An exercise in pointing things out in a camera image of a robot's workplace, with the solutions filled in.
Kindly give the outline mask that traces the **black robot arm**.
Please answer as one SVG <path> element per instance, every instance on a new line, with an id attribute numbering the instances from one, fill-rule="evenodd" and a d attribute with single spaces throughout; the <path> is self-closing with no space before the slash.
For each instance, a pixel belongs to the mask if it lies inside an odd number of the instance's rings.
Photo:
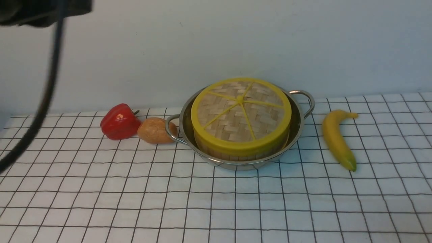
<path id="1" fill-rule="evenodd" d="M 89 14 L 92 0 L 2 0 L 0 25 L 46 28 L 59 19 Z"/>

